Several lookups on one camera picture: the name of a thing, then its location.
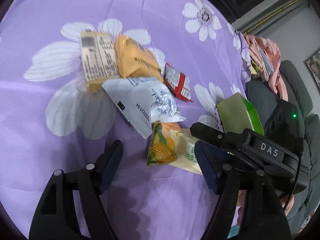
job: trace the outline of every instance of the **green box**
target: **green box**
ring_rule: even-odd
[[[217,104],[217,109],[225,133],[242,133],[243,129],[249,128],[264,136],[256,109],[240,93]]]

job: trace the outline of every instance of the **pink cloth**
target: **pink cloth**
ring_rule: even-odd
[[[247,42],[251,59],[253,59],[260,67],[260,71],[257,71],[256,77],[260,77],[262,81],[268,81],[266,66],[264,65],[264,61],[259,50],[259,45],[255,40],[255,36],[244,35],[244,38]]]
[[[261,37],[255,36],[255,39],[264,53],[267,55],[272,67],[273,72],[269,76],[268,84],[271,88],[272,92],[280,95],[280,98],[288,101],[288,92],[285,87],[284,81],[280,76],[279,67],[281,63],[281,55],[280,50],[277,44],[275,44],[270,39],[265,39]]]

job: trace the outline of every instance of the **flower center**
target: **flower center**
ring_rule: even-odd
[[[198,22],[201,25],[209,26],[212,22],[213,14],[210,10],[206,7],[202,7],[201,10],[198,12]]]

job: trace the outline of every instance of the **white flower print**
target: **white flower print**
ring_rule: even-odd
[[[206,109],[211,115],[201,115],[198,118],[198,122],[208,125],[212,128],[215,128],[223,132],[221,125],[221,120],[218,114],[216,105],[224,100],[224,95],[220,87],[215,86],[213,83],[209,83],[209,90],[203,86],[196,84],[195,85],[196,96],[200,104]]]
[[[28,81],[39,82],[53,80],[79,71],[80,33],[95,31],[93,25],[73,22],[63,25],[61,34],[70,41],[53,42],[39,50],[33,57],[33,65],[24,73]],[[117,19],[100,22],[98,31],[108,32],[115,39],[122,31],[122,23]],[[124,32],[142,45],[148,45],[151,37],[145,29],[130,29]],[[159,49],[148,48],[156,57],[164,61]],[[85,137],[99,139],[111,129],[116,108],[109,96],[103,92],[88,92],[83,89],[83,80],[77,76],[59,89],[50,99],[45,110],[46,124],[57,136],[66,136],[80,127]]]
[[[243,65],[241,69],[241,80],[247,83],[251,80],[251,58],[249,49],[244,48],[241,51],[241,56],[243,59]]]
[[[186,23],[186,30],[189,33],[196,33],[199,29],[199,40],[205,41],[208,37],[215,40],[217,34],[215,30],[221,29],[219,18],[214,15],[214,11],[209,5],[203,3],[201,0],[195,0],[193,3],[186,3],[182,12],[183,16],[187,18],[196,18],[189,20]]]
[[[241,47],[240,37],[239,37],[239,35],[236,33],[236,30],[234,29],[234,27],[233,27],[230,23],[228,23],[227,25],[228,25],[228,29],[229,29],[230,33],[234,36],[234,37],[233,37],[233,46],[234,46],[237,50],[239,50],[240,47]]]
[[[240,94],[241,94],[240,88],[236,87],[235,84],[233,84],[233,86],[230,87],[230,89],[231,89],[231,92],[232,92],[233,94],[236,94],[236,93],[240,93]]]
[[[249,52],[248,48],[243,49],[241,51],[241,57],[247,63],[247,66],[250,67],[251,66],[251,58],[250,58],[250,52]]]

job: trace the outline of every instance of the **snack package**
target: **snack package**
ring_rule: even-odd
[[[161,68],[152,52],[128,36],[120,34],[116,39],[116,61],[123,78],[156,77],[163,82]]]
[[[152,123],[185,120],[167,86],[155,77],[109,79],[102,87],[143,138],[152,134]]]
[[[168,63],[165,64],[164,83],[173,91],[177,98],[191,101],[190,79],[185,74],[175,70]]]
[[[107,79],[120,78],[109,33],[82,32],[81,58],[85,83],[90,92],[100,90]]]
[[[177,160],[175,150],[181,136],[179,125],[177,123],[156,123],[152,125],[152,130],[147,165],[167,164]]]
[[[202,174],[195,156],[195,143],[197,141],[198,139],[191,135],[190,129],[181,129],[179,141],[175,148],[177,160],[169,163],[169,165],[193,173]]]

